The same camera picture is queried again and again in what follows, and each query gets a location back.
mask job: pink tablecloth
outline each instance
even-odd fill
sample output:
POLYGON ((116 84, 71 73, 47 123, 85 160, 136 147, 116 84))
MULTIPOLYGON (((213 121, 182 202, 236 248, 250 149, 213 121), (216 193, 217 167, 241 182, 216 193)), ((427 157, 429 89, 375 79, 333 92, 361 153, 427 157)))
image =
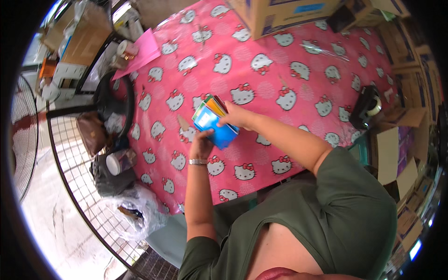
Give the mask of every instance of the pink tablecloth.
MULTIPOLYGON (((162 56, 132 73, 136 90, 129 132, 141 178, 170 209, 183 210, 194 109, 206 93, 307 130, 332 146, 360 135, 348 122, 360 85, 381 93, 391 67, 371 29, 334 34, 325 22, 253 41, 220 0, 204 0, 171 16, 154 36, 162 56), (177 121, 190 123, 183 131, 177 121)), ((387 105, 393 94, 382 96, 387 105)), ((255 192, 303 170, 255 132, 241 134, 207 165, 213 203, 255 192)))

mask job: metal grid rack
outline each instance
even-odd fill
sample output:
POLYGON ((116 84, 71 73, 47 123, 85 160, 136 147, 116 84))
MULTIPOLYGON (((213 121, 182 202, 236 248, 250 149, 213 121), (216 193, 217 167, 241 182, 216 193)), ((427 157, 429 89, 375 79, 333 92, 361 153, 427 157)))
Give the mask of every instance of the metal grid rack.
POLYGON ((144 280, 175 279, 177 268, 167 265, 145 241, 126 241, 113 231, 115 228, 125 231, 130 225, 117 220, 106 208, 99 207, 101 197, 89 171, 92 159, 82 143, 76 118, 56 117, 48 119, 47 124, 62 181, 76 209, 95 236, 136 276, 144 280))

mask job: pink paper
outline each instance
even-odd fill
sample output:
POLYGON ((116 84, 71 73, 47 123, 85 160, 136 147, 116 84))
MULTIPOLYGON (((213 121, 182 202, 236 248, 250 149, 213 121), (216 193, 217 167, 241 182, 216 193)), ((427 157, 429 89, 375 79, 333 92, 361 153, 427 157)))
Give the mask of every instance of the pink paper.
POLYGON ((143 35, 140 36, 134 44, 136 44, 139 48, 138 54, 129 62, 128 67, 126 67, 125 70, 118 69, 116 71, 112 79, 113 81, 133 71, 139 70, 141 67, 160 56, 160 51, 157 47, 157 43, 154 35, 152 34, 151 28, 146 30, 146 32, 143 33, 143 35))

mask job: hello kitty face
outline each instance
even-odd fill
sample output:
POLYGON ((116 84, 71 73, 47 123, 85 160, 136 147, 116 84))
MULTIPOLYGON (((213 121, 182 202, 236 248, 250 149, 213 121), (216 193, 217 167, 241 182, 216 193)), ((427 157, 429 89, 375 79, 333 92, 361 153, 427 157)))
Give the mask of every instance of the hello kitty face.
POLYGON ((271 142, 269 142, 268 140, 266 140, 265 137, 263 137, 261 134, 258 134, 257 139, 255 140, 255 142, 265 145, 265 146, 269 146, 271 144, 271 142))
POLYGON ((339 119, 343 122, 348 122, 350 118, 351 108, 347 107, 339 107, 339 119))
POLYGON ((236 199, 238 194, 233 190, 222 189, 220 190, 220 201, 229 201, 236 199))
POLYGON ((376 68, 376 72, 378 73, 378 76, 379 76, 380 78, 382 78, 382 77, 384 76, 383 68, 381 68, 381 67, 377 67, 377 68, 376 68))
POLYGON ((302 78, 307 81, 310 79, 310 68, 308 68, 308 66, 306 66, 305 64, 293 61, 291 62, 289 67, 291 69, 291 77, 295 77, 296 79, 302 78))
POLYGON ((178 90, 173 90, 165 103, 168 105, 169 109, 174 112, 184 103, 184 96, 178 90))
POLYGON ((140 139, 140 126, 138 125, 138 123, 134 124, 134 128, 132 129, 131 136, 135 140, 140 139))
POLYGON ((202 43, 210 39, 212 34, 212 31, 207 30, 207 26, 204 26, 204 29, 193 32, 191 36, 193 37, 193 41, 195 43, 202 43))
POLYGON ((214 62, 213 72, 220 74, 227 74, 232 67, 232 58, 230 55, 217 53, 215 54, 214 62))
POLYGON ((113 83, 112 89, 117 91, 119 86, 120 86, 120 79, 116 79, 115 83, 113 83))
POLYGON ((152 180, 151 177, 149 177, 149 174, 144 173, 142 177, 140 177, 140 180, 145 184, 152 184, 152 180))
POLYGON ((314 104, 314 106, 316 107, 317 113, 319 113, 320 116, 328 116, 328 114, 333 109, 332 102, 327 99, 326 95, 322 96, 320 101, 314 104))
POLYGON ((367 58, 365 55, 360 55, 358 57, 358 62, 359 62, 359 64, 361 64, 362 67, 364 67, 364 68, 367 67, 367 58))
POLYGON ((235 177, 239 180, 250 180, 255 177, 255 170, 252 164, 243 164, 235 166, 235 177))
POLYGON ((361 89, 361 79, 356 74, 353 74, 352 88, 356 91, 361 89))
POLYGON ((179 128, 179 135, 181 137, 181 141, 184 143, 190 143, 193 142, 194 135, 196 134, 196 129, 189 126, 186 131, 184 131, 182 128, 179 128))
POLYGON ((173 53, 177 50, 177 44, 173 43, 172 41, 168 41, 166 43, 162 44, 162 54, 163 55, 169 55, 170 53, 173 53))
POLYGON ((325 69, 325 76, 332 84, 340 80, 339 70, 334 65, 330 65, 325 69))
POLYGON ((380 53, 380 54, 384 54, 384 52, 383 52, 383 49, 381 48, 381 46, 380 45, 376 45, 375 46, 375 49, 376 49, 376 51, 378 52, 378 53, 380 53))
POLYGON ((161 67, 151 68, 148 73, 148 82, 154 82, 154 81, 160 82, 162 80, 163 73, 164 71, 161 67))
POLYGON ((186 58, 182 59, 181 62, 179 62, 179 66, 177 67, 179 69, 179 72, 184 71, 182 75, 186 75, 191 72, 191 69, 196 67, 198 64, 194 58, 194 56, 187 56, 186 58))
POLYGON ((325 135, 325 141, 327 141, 333 148, 336 148, 339 145, 339 135, 329 132, 325 135))
POLYGON ((147 164, 153 164, 155 162, 155 154, 152 152, 151 148, 143 152, 143 158, 147 164))
POLYGON ((265 54, 259 53, 251 61, 250 66, 254 71, 259 74, 264 75, 269 71, 269 66, 272 64, 272 60, 269 59, 265 54))
POLYGON ((320 47, 317 45, 317 41, 306 41, 302 40, 302 46, 305 48, 305 51, 314 55, 320 54, 322 51, 320 47))
POLYGON ((151 104, 151 95, 149 93, 147 93, 145 95, 145 97, 142 98, 142 100, 140 100, 140 102, 138 103, 138 106, 146 111, 149 108, 149 105, 151 104))
POLYGON ((386 74, 386 77, 388 78, 388 83, 389 85, 393 85, 393 79, 391 78, 391 76, 389 76, 389 74, 386 74))
POLYGON ((278 160, 272 161, 272 171, 275 174, 283 174, 291 170, 292 162, 291 159, 285 155, 281 156, 278 160))
POLYGON ((327 30, 327 22, 326 21, 316 21, 314 25, 322 30, 327 30))
POLYGON ((185 206, 184 206, 183 203, 178 204, 177 207, 179 207, 179 211, 180 211, 180 212, 185 213, 185 206))
POLYGON ((275 34, 274 39, 277 41, 279 45, 282 47, 289 46, 294 42, 294 37, 291 33, 287 31, 280 31, 279 33, 275 34))
POLYGON ((181 18, 180 23, 190 23, 194 20, 196 12, 194 10, 188 10, 184 16, 181 18))
POLYGON ((361 136, 361 131, 359 131, 359 130, 355 131, 352 134, 352 137, 351 137, 352 144, 355 143, 356 139, 358 139, 359 136, 361 136))
POLYGON ((247 28, 244 28, 243 25, 238 24, 237 30, 235 33, 232 34, 232 38, 235 38, 236 40, 240 42, 245 42, 249 40, 250 38, 250 32, 247 28))
POLYGON ((248 83, 239 85, 236 89, 230 90, 232 100, 237 105, 247 104, 254 99, 254 91, 248 83))
POLYGON ((220 160, 219 157, 217 157, 216 155, 214 155, 211 159, 208 160, 207 170, 210 175, 216 176, 218 174, 221 174, 224 168, 225 168, 224 162, 220 160))
POLYGON ((131 82, 134 82, 138 77, 138 72, 137 71, 133 71, 131 73, 129 73, 129 79, 131 80, 131 82))
POLYGON ((391 98, 392 94, 393 94, 393 89, 392 88, 390 88, 390 89, 388 89, 387 91, 384 92, 384 97, 386 98, 386 101, 388 103, 390 103, 390 98, 391 98))
POLYGON ((332 47, 333 47, 333 51, 335 52, 335 54, 337 54, 339 56, 345 55, 345 49, 343 46, 332 43, 332 47))
POLYGON ((225 14, 227 13, 228 10, 230 10, 230 9, 227 8, 226 6, 218 5, 211 10, 210 16, 217 17, 217 18, 221 19, 225 16, 225 14))
POLYGON ((367 42, 366 39, 364 39, 363 37, 359 37, 359 40, 366 47, 366 49, 370 50, 369 42, 367 42))
POLYGON ((301 125, 298 128, 301 129, 301 130, 304 130, 306 132, 310 132, 310 130, 308 129, 308 127, 306 125, 301 125))
POLYGON ((296 93, 283 86, 282 89, 279 91, 280 95, 279 98, 276 100, 276 103, 285 111, 289 111, 293 108, 294 104, 296 103, 296 93))
POLYGON ((156 121, 151 127, 151 136, 160 142, 162 139, 163 133, 165 131, 165 127, 160 121, 156 121))
POLYGON ((169 194, 174 193, 174 183, 172 182, 171 179, 162 178, 162 185, 164 186, 164 191, 166 191, 169 194))
POLYGON ((171 165, 176 170, 184 169, 186 162, 187 162, 187 159, 185 158, 184 154, 174 151, 174 153, 172 155, 171 165))
POLYGON ((168 214, 169 213, 169 207, 168 207, 168 205, 165 202, 163 203, 163 207, 164 207, 165 214, 168 214))
POLYGON ((193 97, 193 109, 196 111, 199 107, 199 105, 201 105, 203 99, 201 96, 195 96, 193 97))

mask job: black bag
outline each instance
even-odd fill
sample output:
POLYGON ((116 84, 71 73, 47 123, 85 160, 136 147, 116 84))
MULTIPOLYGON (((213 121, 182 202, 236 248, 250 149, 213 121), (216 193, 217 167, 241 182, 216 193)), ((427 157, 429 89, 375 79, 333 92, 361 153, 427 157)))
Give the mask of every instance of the black bag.
POLYGON ((134 186, 137 179, 132 168, 113 176, 106 166, 107 155, 97 155, 90 164, 90 173, 95 181, 95 187, 101 197, 117 196, 125 189, 134 186))

